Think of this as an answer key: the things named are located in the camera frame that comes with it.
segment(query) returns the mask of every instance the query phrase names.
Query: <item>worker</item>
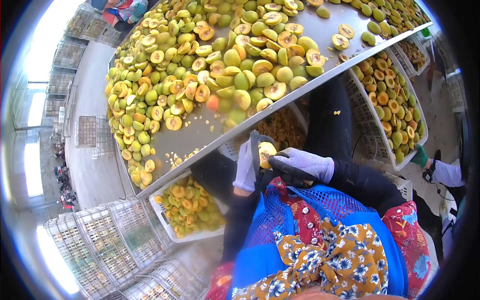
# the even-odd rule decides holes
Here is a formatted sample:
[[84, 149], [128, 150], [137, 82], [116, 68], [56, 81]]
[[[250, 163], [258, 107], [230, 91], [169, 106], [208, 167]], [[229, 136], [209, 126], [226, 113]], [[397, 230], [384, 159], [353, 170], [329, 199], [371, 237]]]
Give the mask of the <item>worker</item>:
[[91, 3], [113, 28], [125, 34], [154, 4], [153, 0], [92, 0]]
[[[221, 266], [206, 299], [413, 299], [421, 291], [431, 265], [415, 204], [378, 171], [353, 163], [350, 104], [339, 77], [312, 92], [310, 115], [305, 151], [270, 156], [273, 170], [259, 172], [258, 143], [268, 137], [253, 131], [240, 147]], [[214, 184], [205, 183], [218, 176], [200, 170], [225, 174], [208, 161], [214, 156], [192, 173], [215, 196]]]
[[[447, 188], [447, 190], [453, 196], [458, 207], [458, 212], [456, 215], [456, 219], [458, 220], [461, 217], [464, 203], [463, 199], [466, 195], [466, 187], [465, 182], [462, 180], [462, 170], [460, 165], [454, 166], [442, 162], [440, 160], [441, 152], [439, 150], [436, 151], [434, 158], [429, 158], [421, 145], [415, 145], [415, 149], [417, 149], [417, 154], [415, 154], [411, 162], [426, 170], [423, 177], [428, 183], [441, 183]], [[455, 221], [448, 218], [446, 200], [447, 199], [442, 197], [442, 203], [440, 206], [441, 224], [439, 222], [429, 224], [431, 227], [437, 227], [438, 229], [436, 231], [441, 228], [442, 243], [439, 245], [439, 243], [436, 242], [435, 248], [440, 248], [444, 257], [449, 254], [453, 245], [453, 234], [455, 227]]]

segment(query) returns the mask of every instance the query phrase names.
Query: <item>plastic crate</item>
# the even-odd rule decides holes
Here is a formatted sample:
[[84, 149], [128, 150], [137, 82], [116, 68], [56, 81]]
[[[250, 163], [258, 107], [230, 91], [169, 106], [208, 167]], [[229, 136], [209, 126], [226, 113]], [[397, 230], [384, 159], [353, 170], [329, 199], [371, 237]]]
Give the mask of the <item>plastic crate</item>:
[[120, 31], [107, 24], [102, 34], [98, 37], [97, 43], [116, 47], [120, 45], [119, 37]]
[[430, 56], [428, 55], [427, 51], [423, 47], [422, 43], [419, 41], [417, 35], [411, 35], [405, 39], [405, 41], [413, 43], [417, 48], [419, 49], [420, 53], [423, 54], [425, 57], [425, 63], [424, 65], [416, 70], [413, 67], [413, 64], [410, 62], [408, 59], [408, 56], [406, 53], [402, 50], [399, 44], [394, 44], [393, 46], [390, 47], [390, 50], [395, 54], [395, 57], [398, 59], [400, 64], [402, 65], [403, 69], [405, 70], [405, 73], [408, 75], [408, 78], [418, 76], [422, 74], [422, 72], [427, 68], [427, 66], [430, 64]]
[[65, 81], [72, 81], [75, 77], [74, 73], [60, 73], [60, 72], [50, 72], [49, 81], [50, 80], [65, 80]]
[[[294, 102], [290, 103], [288, 105], [288, 108], [291, 109], [293, 114], [297, 117], [297, 120], [306, 135], [308, 133], [308, 122], [305, 120], [299, 108]], [[238, 161], [239, 159], [239, 149], [237, 148], [234, 140], [228, 141], [225, 144], [221, 145], [218, 148], [218, 151], [233, 161]]]
[[53, 58], [54, 67], [78, 68], [79, 63], [80, 63], [79, 59], [57, 57], [57, 56]]
[[75, 148], [96, 147], [96, 116], [79, 116], [75, 122]]
[[152, 275], [162, 262], [151, 264], [148, 269], [134, 276], [116, 292], [102, 300], [178, 300], [178, 296], [164, 288], [164, 283]]
[[65, 87], [68, 87], [68, 85], [70, 84], [72, 79], [73, 78], [71, 78], [71, 79], [49, 79], [48, 80], [48, 85], [49, 86], [65, 86]]
[[80, 38], [90, 41], [97, 41], [106, 25], [107, 22], [103, 19], [101, 14], [93, 13], [88, 21], [88, 24], [82, 31]]
[[96, 261], [117, 287], [140, 271], [107, 206], [74, 214], [77, 226]]
[[384, 176], [396, 185], [396, 188], [402, 193], [402, 196], [407, 201], [413, 201], [413, 185], [410, 180], [401, 179], [395, 175], [385, 172]]
[[460, 69], [446, 75], [447, 91], [452, 104], [452, 112], [465, 111], [467, 98], [463, 86], [463, 78]]
[[87, 299], [100, 299], [115, 290], [109, 278], [95, 261], [81, 235], [72, 213], [59, 215], [43, 224], [52, 237], [80, 292]]
[[82, 53], [68, 51], [68, 50], [59, 50], [57, 49], [55, 56], [57, 57], [65, 57], [68, 59], [79, 60], [82, 57]]
[[164, 253], [156, 239], [140, 201], [130, 198], [107, 204], [117, 229], [141, 269], [158, 260]]
[[[428, 139], [428, 126], [418, 97], [415, 94], [415, 90], [405, 74], [405, 71], [393, 55], [393, 52], [389, 49], [386, 49], [386, 53], [392, 60], [392, 65], [397, 67], [399, 74], [402, 74], [405, 77], [405, 82], [410, 93], [413, 94], [417, 100], [416, 107], [420, 110], [421, 120], [425, 126], [425, 132], [418, 144], [423, 145]], [[358, 77], [355, 75], [352, 69], [349, 69], [348, 72], [345, 72], [342, 79], [345, 88], [347, 89], [348, 97], [350, 98], [353, 120], [362, 133], [362, 141], [366, 147], [368, 157], [370, 159], [382, 161], [386, 164], [391, 164], [395, 171], [400, 171], [415, 156], [417, 151], [410, 151], [410, 153], [405, 156], [403, 161], [397, 164], [395, 162], [395, 156], [390, 150], [390, 145], [388, 144], [387, 137], [382, 128], [382, 123], [380, 119], [378, 119], [377, 113], [375, 112], [375, 109], [368, 98], [363, 84], [360, 82], [360, 80], [358, 80]]]
[[[191, 174], [192, 174], [192, 172], [189, 169], [188, 171], [186, 171], [182, 175], [178, 176], [174, 180], [170, 181], [169, 183], [167, 183], [166, 185], [164, 185], [163, 187], [158, 189], [156, 192], [151, 194], [150, 197], [149, 197], [150, 204], [152, 205], [153, 209], [155, 210], [155, 213], [157, 214], [158, 218], [160, 219], [160, 222], [162, 223], [163, 228], [168, 233], [168, 236], [171, 238], [171, 240], [174, 241], [175, 243], [184, 243], [184, 242], [188, 242], [188, 241], [192, 241], [192, 240], [200, 240], [200, 239], [215, 237], [215, 236], [218, 236], [218, 235], [222, 235], [223, 231], [225, 229], [225, 226], [223, 225], [215, 231], [200, 231], [200, 232], [197, 231], [197, 232], [191, 233], [189, 235], [186, 235], [183, 239], [180, 239], [180, 238], [177, 237], [177, 234], [173, 230], [173, 227], [170, 226], [170, 220], [165, 215], [165, 207], [163, 206], [163, 204], [158, 204], [157, 202], [155, 202], [155, 196], [163, 195], [163, 191], [166, 190], [170, 185], [176, 183], [177, 181], [179, 181], [182, 178], [190, 176]], [[225, 204], [221, 203], [218, 199], [215, 199], [215, 201], [218, 205], [218, 208], [219, 208], [220, 212], [224, 215], [228, 211], [228, 207]]]
[[47, 94], [67, 94], [68, 85], [48, 85]]
[[72, 52], [77, 52], [77, 53], [83, 53], [85, 50], [84, 45], [79, 45], [67, 41], [60, 41], [59, 44], [57, 45], [57, 50], [65, 50], [65, 51], [72, 51]]
[[183, 262], [191, 273], [206, 284], [210, 282], [213, 271], [220, 265], [223, 252], [223, 237], [213, 239], [216, 240], [199, 240], [175, 254], [176, 259]]
[[96, 147], [92, 147], [92, 159], [115, 155], [111, 128], [106, 116], [96, 115]]
[[[193, 255], [197, 254], [190, 252], [190, 258]], [[180, 259], [175, 257], [165, 260], [151, 275], [180, 300], [197, 299], [210, 285], [208, 281], [201, 280]]]
[[178, 244], [172, 241], [172, 239], [168, 235], [165, 228], [163, 228], [163, 225], [160, 222], [160, 219], [158, 218], [158, 216], [156, 215], [155, 210], [150, 204], [150, 201], [148, 200], [148, 198], [144, 200], [140, 200], [140, 204], [146, 211], [148, 222], [150, 223], [150, 226], [153, 228], [153, 232], [157, 240], [162, 245], [165, 253], [167, 254], [174, 253], [175, 250], [178, 248]]

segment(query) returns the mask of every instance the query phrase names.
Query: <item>stainless steel table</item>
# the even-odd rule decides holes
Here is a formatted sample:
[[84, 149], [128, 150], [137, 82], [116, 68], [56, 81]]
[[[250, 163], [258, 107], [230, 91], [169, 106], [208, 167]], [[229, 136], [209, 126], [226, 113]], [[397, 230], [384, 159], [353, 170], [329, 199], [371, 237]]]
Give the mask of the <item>stainless steel table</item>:
[[[221, 132], [223, 125], [220, 123], [220, 120], [224, 116], [222, 115], [214, 120], [214, 113], [206, 109], [205, 105], [199, 107], [197, 104], [197, 107], [193, 110], [193, 112], [188, 114], [186, 119], [182, 120], [182, 128], [178, 131], [170, 131], [165, 128], [164, 123], [161, 123], [161, 129], [159, 132], [153, 134], [153, 141], [151, 142], [153, 147], [156, 149], [156, 155], [148, 156], [147, 158], [153, 159], [156, 163], [156, 169], [152, 173], [154, 181], [144, 191], [140, 191], [139, 188], [133, 185], [132, 188], [137, 197], [148, 197], [156, 189], [162, 187], [183, 173], [194, 162], [198, 161], [203, 156], [217, 149], [229, 140], [235, 138], [242, 132], [248, 130], [268, 115], [279, 110], [295, 99], [300, 98], [302, 95], [322, 85], [331, 78], [343, 73], [345, 70], [353, 65], [358, 64], [362, 60], [433, 24], [432, 22], [428, 22], [414, 28], [414, 30], [406, 31], [389, 40], [384, 40], [380, 36], [375, 35], [376, 45], [374, 47], [370, 47], [363, 42], [360, 37], [364, 31], [368, 31], [367, 24], [371, 21], [370, 18], [363, 15], [359, 10], [355, 9], [348, 3], [333, 4], [330, 2], [324, 2], [322, 6], [328, 8], [331, 12], [331, 17], [329, 19], [323, 19], [319, 17], [316, 14], [315, 7], [305, 4], [305, 10], [300, 11], [295, 17], [289, 17], [288, 23], [301, 24], [304, 27], [304, 32], [301, 36], [309, 36], [317, 43], [320, 53], [328, 58], [328, 61], [324, 65], [325, 73], [317, 78], [309, 78], [310, 81], [301, 88], [286, 94], [283, 98], [274, 102], [273, 105], [269, 106], [267, 109], [253, 115], [251, 118], [248, 118], [243, 123], [223, 135]], [[341, 24], [348, 24], [355, 30], [355, 37], [349, 40], [350, 46], [344, 51], [336, 50], [331, 39], [333, 34], [338, 33], [338, 27]], [[229, 31], [228, 27], [219, 28], [215, 26], [214, 29], [215, 35], [211, 40], [203, 42], [197, 39], [201, 45], [212, 44], [216, 38], [226, 37]], [[124, 42], [128, 41], [129, 37], [130, 35], [125, 38]], [[339, 53], [344, 53], [351, 59], [338, 65], [340, 61], [338, 59]], [[109, 64], [110, 66], [113, 65], [112, 63], [114, 59], [115, 57], [112, 58]], [[188, 121], [190, 121], [191, 124], [189, 124], [188, 127], [185, 127], [184, 123]], [[213, 132], [210, 132], [210, 126], [214, 126]], [[188, 160], [182, 162], [178, 167], [170, 170], [170, 159], [173, 159], [172, 152], [177, 154], [177, 156], [183, 160], [184, 155], [188, 155], [195, 150], [195, 148], [201, 150]], [[127, 167], [125, 163], [123, 164], [123, 169], [127, 173]]]

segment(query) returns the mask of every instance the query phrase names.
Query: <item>hand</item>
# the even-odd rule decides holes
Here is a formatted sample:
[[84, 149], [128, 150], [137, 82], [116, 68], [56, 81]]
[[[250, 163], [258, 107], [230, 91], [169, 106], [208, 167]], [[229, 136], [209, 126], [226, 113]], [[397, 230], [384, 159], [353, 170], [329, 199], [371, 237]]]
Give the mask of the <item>hand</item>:
[[240, 146], [237, 176], [232, 183], [235, 194], [248, 196], [255, 191], [255, 182], [260, 168], [258, 145], [263, 141], [274, 142], [272, 138], [260, 135], [254, 130], [250, 133], [250, 139]]
[[137, 17], [135, 17], [134, 15], [131, 15], [131, 16], [127, 19], [127, 23], [129, 23], [129, 24], [137, 23], [138, 21], [140, 21], [140, 18], [137, 18]]
[[135, 8], [135, 12], [133, 13], [133, 16], [138, 18], [138, 20], [140, 20], [147, 11], [147, 6], [143, 3], [137, 3], [133, 6], [133, 8]]
[[268, 162], [273, 168], [297, 179], [315, 179], [314, 181], [323, 183], [330, 182], [335, 168], [331, 157], [321, 157], [295, 148], [287, 148], [275, 156], [270, 156]]
[[411, 162], [419, 165], [422, 168], [425, 168], [425, 166], [427, 165], [427, 163], [429, 161], [429, 158], [428, 158], [427, 154], [425, 153], [425, 150], [419, 144], [415, 144], [415, 149], [417, 150], [417, 154], [415, 154], [415, 156], [412, 158]]

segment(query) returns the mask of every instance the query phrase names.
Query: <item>arm sleeve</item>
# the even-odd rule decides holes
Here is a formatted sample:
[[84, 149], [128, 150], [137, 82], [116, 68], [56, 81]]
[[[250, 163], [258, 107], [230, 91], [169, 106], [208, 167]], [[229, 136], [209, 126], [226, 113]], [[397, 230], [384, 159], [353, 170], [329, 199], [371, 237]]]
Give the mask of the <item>arm sleeve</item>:
[[460, 166], [449, 165], [440, 160], [435, 161], [435, 171], [433, 172], [432, 180], [451, 188], [465, 185], [462, 181], [462, 171]]
[[442, 221], [442, 251], [444, 257], [450, 253], [453, 245], [453, 222], [448, 218]]
[[223, 256], [221, 263], [234, 261], [247, 238], [248, 229], [255, 213], [258, 194], [248, 197], [232, 195], [230, 209], [225, 215], [226, 225], [223, 235]]
[[351, 162], [335, 161], [335, 170], [328, 186], [374, 208], [380, 217], [388, 209], [406, 202], [396, 186], [380, 172]]

